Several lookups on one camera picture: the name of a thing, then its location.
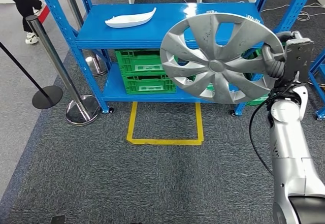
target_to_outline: silver hubcap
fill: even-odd
[[[216,43],[216,34],[221,23],[234,23],[231,38],[224,46]],[[188,28],[198,49],[190,49],[185,43],[184,32]],[[244,75],[265,74],[261,55],[251,60],[241,57],[262,42],[271,46],[276,57],[284,54],[281,41],[264,25],[229,13],[201,14],[184,19],[170,29],[161,43],[160,56],[166,73],[179,88],[204,100],[237,104],[259,98],[273,88],[274,79],[268,76],[250,81]],[[174,56],[188,63],[181,66]],[[230,83],[238,91],[230,91]],[[211,84],[213,89],[207,89]]]

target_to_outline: shelf board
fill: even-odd
[[[148,23],[130,28],[112,28],[105,20],[113,16],[156,12]],[[174,3],[174,4],[103,4],[93,6],[77,37],[80,49],[159,49],[164,36],[172,26],[182,19],[207,11],[250,15],[262,22],[254,3]],[[223,23],[216,42],[225,45],[233,24]],[[186,44],[198,48],[193,35],[185,31]]]
[[[108,79],[103,91],[103,99],[109,102],[201,102],[210,103],[198,99],[177,88],[176,93],[161,93],[161,94],[127,94],[121,75],[118,64],[113,63],[107,76]]]

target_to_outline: yellow floor tape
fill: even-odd
[[[200,103],[195,103],[196,126],[198,128],[198,139],[133,139],[135,117],[136,115],[137,102],[132,104],[130,115],[129,129],[127,140],[132,144],[155,144],[155,145],[201,145],[204,141],[202,114]]]

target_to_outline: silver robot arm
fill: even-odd
[[[302,85],[308,79],[314,43],[297,31],[278,36],[287,40],[285,62],[272,60],[267,46],[262,49],[265,62],[279,68],[277,73],[270,69],[279,78],[270,97],[278,96],[267,103],[274,186],[273,219],[276,224],[325,223],[325,186],[300,123],[308,97]]]
[[[293,92],[300,97],[300,106],[283,98],[274,101],[269,112],[273,219],[276,224],[325,223],[325,186],[314,169],[300,123],[308,92],[305,86]]]

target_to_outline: white label on shelf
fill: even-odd
[[[140,86],[139,91],[159,91],[164,90],[162,85],[161,86]]]
[[[162,65],[134,66],[135,71],[160,71],[162,69]]]

